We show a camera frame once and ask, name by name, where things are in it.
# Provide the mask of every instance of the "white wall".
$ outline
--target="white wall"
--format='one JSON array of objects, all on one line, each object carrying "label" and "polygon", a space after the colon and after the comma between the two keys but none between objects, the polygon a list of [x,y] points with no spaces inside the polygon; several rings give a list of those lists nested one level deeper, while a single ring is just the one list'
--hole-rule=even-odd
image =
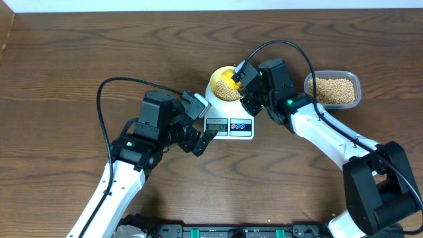
[{"label": "white wall", "polygon": [[15,13],[423,8],[423,0],[4,0]]}]

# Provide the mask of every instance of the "wooden table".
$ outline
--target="wooden table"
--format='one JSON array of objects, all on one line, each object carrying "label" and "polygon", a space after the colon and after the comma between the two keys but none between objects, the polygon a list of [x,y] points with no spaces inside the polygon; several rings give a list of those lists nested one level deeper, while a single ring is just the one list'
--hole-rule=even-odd
[{"label": "wooden table", "polygon": [[[103,80],[203,93],[214,70],[279,38],[299,44],[316,70],[360,78],[361,103],[334,115],[369,138],[400,143],[422,191],[421,9],[19,14],[0,63],[0,236],[64,237],[73,227],[106,164],[95,104]],[[275,57],[302,91],[309,70],[293,48],[270,46],[253,62]],[[148,89],[106,86],[111,139],[139,114]],[[342,173],[330,159],[266,112],[255,126],[253,140],[215,140],[201,157],[174,146],[126,213],[271,225],[329,221],[345,209]],[[415,214],[402,224],[420,222]]]}]

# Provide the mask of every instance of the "transparent container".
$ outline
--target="transparent container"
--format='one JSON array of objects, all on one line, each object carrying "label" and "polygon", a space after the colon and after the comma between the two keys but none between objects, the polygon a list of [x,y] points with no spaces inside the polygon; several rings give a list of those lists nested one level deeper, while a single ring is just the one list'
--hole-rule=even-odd
[{"label": "transparent container", "polygon": [[[345,108],[353,108],[357,106],[357,104],[362,99],[362,88],[360,87],[360,82],[355,74],[348,72],[348,71],[337,71],[337,70],[323,70],[323,71],[315,71],[316,77],[321,79],[347,79],[352,82],[354,87],[354,98],[355,101],[353,103],[348,104],[323,104],[323,107],[326,109],[345,109]],[[304,92],[309,93],[309,80],[312,78],[311,73],[305,78],[304,80]]]}]

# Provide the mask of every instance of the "white scale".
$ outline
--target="white scale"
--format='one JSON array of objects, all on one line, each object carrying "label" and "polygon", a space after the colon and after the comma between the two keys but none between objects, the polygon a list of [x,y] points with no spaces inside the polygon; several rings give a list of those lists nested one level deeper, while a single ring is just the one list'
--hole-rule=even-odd
[{"label": "white scale", "polygon": [[211,85],[214,85],[227,69],[234,70],[235,67],[225,66],[216,70],[207,85],[206,99],[211,107],[204,116],[204,130],[217,130],[218,133],[214,139],[252,139],[254,118],[245,111],[241,102],[220,100],[213,93]]}]

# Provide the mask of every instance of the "black base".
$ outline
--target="black base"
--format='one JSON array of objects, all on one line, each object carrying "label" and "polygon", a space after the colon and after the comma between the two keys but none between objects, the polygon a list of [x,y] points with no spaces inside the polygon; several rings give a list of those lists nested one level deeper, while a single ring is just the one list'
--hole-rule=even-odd
[{"label": "black base", "polygon": [[[131,225],[146,234],[146,238],[331,238],[327,226],[316,223],[299,223],[281,226],[259,225],[184,225],[182,222],[156,221],[128,215],[119,226]],[[114,238],[125,237],[117,232]],[[394,233],[378,233],[371,238],[404,238]]]}]

